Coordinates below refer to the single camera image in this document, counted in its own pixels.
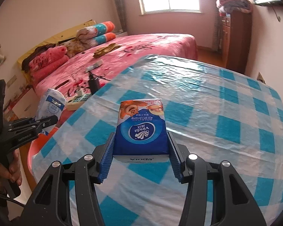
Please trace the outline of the person's left hand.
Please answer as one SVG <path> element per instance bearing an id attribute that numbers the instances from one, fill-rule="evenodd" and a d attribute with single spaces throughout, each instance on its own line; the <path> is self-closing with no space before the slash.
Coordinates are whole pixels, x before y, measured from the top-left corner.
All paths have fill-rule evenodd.
<path id="1" fill-rule="evenodd" d="M 2 184 L 3 179 L 10 180 L 12 183 L 16 183 L 18 186 L 22 184 L 22 175 L 20 169 L 20 152 L 19 150 L 13 151 L 13 162 L 9 165 L 9 168 L 4 167 L 0 163 L 0 193 L 5 192 L 4 185 Z"/>

